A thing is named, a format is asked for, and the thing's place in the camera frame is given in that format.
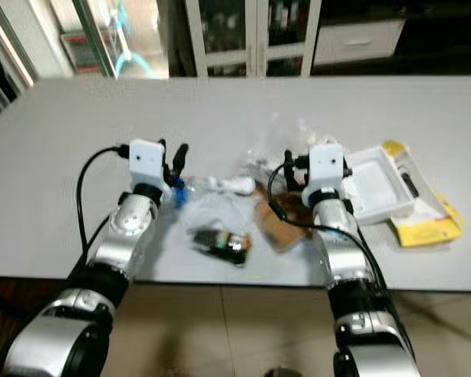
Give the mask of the small blue wrapper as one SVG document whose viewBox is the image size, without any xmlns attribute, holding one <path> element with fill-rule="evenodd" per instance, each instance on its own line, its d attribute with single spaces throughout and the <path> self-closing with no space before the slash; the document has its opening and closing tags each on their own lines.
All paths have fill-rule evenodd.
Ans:
<svg viewBox="0 0 471 377">
<path fill-rule="evenodd" d="M 188 202 L 188 190 L 186 189 L 186 182 L 183 178 L 176 178 L 172 182 L 172 194 L 175 207 L 182 208 Z"/>
</svg>

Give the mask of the clear crumpled plastic bag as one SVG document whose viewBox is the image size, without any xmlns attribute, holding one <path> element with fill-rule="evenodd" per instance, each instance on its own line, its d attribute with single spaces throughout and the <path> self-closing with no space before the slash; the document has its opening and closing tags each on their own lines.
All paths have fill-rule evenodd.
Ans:
<svg viewBox="0 0 471 377">
<path fill-rule="evenodd" d="M 283 162 L 283 153 L 299 156 L 311 147 L 325 143 L 327 136 L 312 128 L 300 116 L 274 114 L 246 132 L 243 154 L 238 158 L 238 173 L 265 185 Z"/>
</svg>

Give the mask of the white plastic tray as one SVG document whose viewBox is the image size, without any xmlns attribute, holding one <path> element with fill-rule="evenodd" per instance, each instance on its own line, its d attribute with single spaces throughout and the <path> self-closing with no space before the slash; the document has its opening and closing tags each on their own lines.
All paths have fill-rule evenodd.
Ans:
<svg viewBox="0 0 471 377">
<path fill-rule="evenodd" d="M 345 161 L 351 174 L 344 178 L 343 188 L 358 224 L 376 224 L 414 212 L 415 197 L 385 148 L 375 146 L 348 153 Z"/>
</svg>

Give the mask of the dark snack wrapper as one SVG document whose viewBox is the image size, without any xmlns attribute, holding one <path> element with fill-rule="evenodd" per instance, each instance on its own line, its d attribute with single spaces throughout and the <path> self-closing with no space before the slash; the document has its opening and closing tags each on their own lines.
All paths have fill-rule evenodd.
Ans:
<svg viewBox="0 0 471 377">
<path fill-rule="evenodd" d="M 213 256 L 232 265 L 245 265 L 249 258 L 249 234 L 220 229 L 195 229 L 192 240 L 200 254 Z"/>
</svg>

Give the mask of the white glass-door cabinet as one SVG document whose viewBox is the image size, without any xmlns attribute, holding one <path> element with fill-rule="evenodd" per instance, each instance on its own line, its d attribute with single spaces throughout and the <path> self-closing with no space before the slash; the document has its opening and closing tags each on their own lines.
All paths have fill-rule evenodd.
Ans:
<svg viewBox="0 0 471 377">
<path fill-rule="evenodd" d="M 307 78 L 323 0 L 184 0 L 200 78 Z"/>
</svg>

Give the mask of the yellow paper package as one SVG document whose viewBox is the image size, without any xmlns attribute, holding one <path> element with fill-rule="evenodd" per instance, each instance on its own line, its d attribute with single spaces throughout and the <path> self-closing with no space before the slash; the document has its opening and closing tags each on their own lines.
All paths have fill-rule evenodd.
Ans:
<svg viewBox="0 0 471 377">
<path fill-rule="evenodd" d="M 389 217 L 401 247 L 430 247 L 462 236 L 464 218 L 432 187 L 414 160 L 411 148 L 393 140 L 383 141 L 382 148 L 393 158 L 397 172 L 414 197 L 411 211 Z"/>
</svg>

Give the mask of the metal-framed glass door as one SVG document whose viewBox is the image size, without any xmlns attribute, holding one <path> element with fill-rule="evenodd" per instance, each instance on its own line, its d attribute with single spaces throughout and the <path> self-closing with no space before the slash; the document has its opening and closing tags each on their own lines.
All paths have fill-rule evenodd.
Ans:
<svg viewBox="0 0 471 377">
<path fill-rule="evenodd" d="M 71 0 L 71 4 L 106 78 L 170 77 L 159 0 Z"/>
</svg>

